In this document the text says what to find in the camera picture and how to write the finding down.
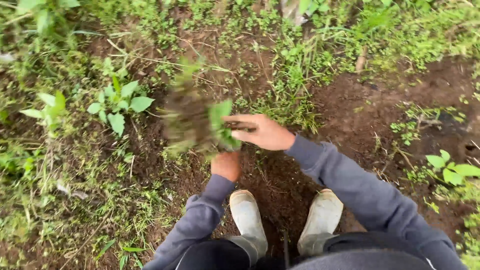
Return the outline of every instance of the gray sweatshirt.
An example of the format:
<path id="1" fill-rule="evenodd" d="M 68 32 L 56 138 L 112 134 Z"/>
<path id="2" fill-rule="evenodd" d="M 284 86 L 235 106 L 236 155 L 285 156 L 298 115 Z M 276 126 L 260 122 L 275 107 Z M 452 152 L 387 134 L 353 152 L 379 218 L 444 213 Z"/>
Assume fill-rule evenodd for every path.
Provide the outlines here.
<path id="1" fill-rule="evenodd" d="M 448 236 L 429 226 L 410 198 L 389 183 L 378 180 L 375 174 L 366 172 L 339 153 L 334 145 L 325 142 L 317 145 L 297 135 L 295 143 L 285 153 L 300 164 L 306 175 L 330 188 L 368 231 L 391 233 L 406 240 L 430 260 L 436 270 L 467 269 Z M 212 175 L 205 190 L 188 199 L 185 215 L 160 244 L 154 259 L 144 270 L 162 270 L 188 247 L 208 239 L 224 214 L 222 202 L 234 187 L 229 180 Z"/>

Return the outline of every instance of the white rubber boot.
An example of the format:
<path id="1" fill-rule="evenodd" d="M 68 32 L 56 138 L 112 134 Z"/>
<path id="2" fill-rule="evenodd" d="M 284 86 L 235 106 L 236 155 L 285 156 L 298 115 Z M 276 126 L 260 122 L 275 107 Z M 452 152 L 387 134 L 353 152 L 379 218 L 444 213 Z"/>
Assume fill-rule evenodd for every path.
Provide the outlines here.
<path id="1" fill-rule="evenodd" d="M 249 255 L 251 265 L 264 257 L 267 238 L 255 197 L 248 190 L 239 190 L 230 195 L 230 210 L 241 236 L 229 240 L 242 247 Z"/>
<path id="2" fill-rule="evenodd" d="M 314 256 L 321 253 L 323 244 L 334 237 L 333 232 L 340 222 L 342 210 L 343 203 L 332 190 L 324 189 L 315 196 L 297 244 L 300 255 Z"/>

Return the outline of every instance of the grass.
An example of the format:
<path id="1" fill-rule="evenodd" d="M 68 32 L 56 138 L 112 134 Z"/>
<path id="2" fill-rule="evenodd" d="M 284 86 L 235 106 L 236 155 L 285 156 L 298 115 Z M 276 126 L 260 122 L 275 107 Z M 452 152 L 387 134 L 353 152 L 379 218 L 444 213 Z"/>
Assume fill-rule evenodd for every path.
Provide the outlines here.
<path id="1" fill-rule="evenodd" d="M 480 12 L 472 8 L 478 2 L 385 5 L 340 0 L 331 2 L 328 11 L 314 13 L 304 27 L 284 20 L 272 8 L 277 1 L 269 1 L 259 13 L 252 9 L 253 0 L 79 3 L 62 7 L 48 0 L 42 9 L 53 19 L 40 32 L 35 18 L 42 9 L 23 15 L 15 1 L 0 2 L 0 52 L 14 58 L 0 66 L 0 120 L 8 130 L 0 141 L 0 240 L 19 249 L 48 243 L 45 256 L 76 252 L 87 240 L 84 232 L 104 222 L 110 229 L 94 235 L 82 252 L 94 258 L 116 239 L 105 251 L 113 252 L 119 265 L 139 267 L 137 253 L 124 247 L 150 249 L 145 241 L 149 229 L 169 227 L 178 218 L 165 215 L 169 198 L 177 196 L 167 185 L 195 157 L 183 153 L 167 160 L 168 142 L 158 138 L 156 155 L 162 163 L 149 171 L 148 179 L 137 179 L 132 167 L 148 153 L 136 145 L 148 143 L 151 138 L 144 136 L 155 117 L 151 114 L 160 113 L 151 107 L 147 114 L 124 114 L 124 132 L 114 133 L 99 122 L 87 109 L 113 83 L 112 77 L 125 84 L 139 80 L 138 95 L 154 97 L 169 85 L 164 77 L 172 80 L 184 68 L 180 56 L 190 55 L 204 61 L 194 82 L 211 99 L 229 96 L 236 111 L 265 113 L 281 124 L 316 133 L 322 123 L 311 102 L 311 87 L 355 72 L 363 48 L 368 61 L 362 80 L 424 72 L 425 64 L 447 56 L 475 61 L 480 56 Z M 192 44 L 192 36 L 202 33 L 213 34 Z M 476 65 L 474 76 L 480 74 Z M 154 75 L 142 76 L 141 69 Z M 246 87 L 252 85 L 261 88 Z M 65 112 L 55 118 L 53 131 L 19 113 L 43 109 L 38 94 L 57 91 L 66 99 Z M 412 133 L 403 139 L 415 138 Z M 478 198 L 471 188 L 455 190 L 448 191 L 452 199 Z M 478 244 L 471 239 L 466 243 L 475 250 Z M 28 263 L 18 256 L 0 258 L 0 265 L 6 261 L 12 269 Z"/>

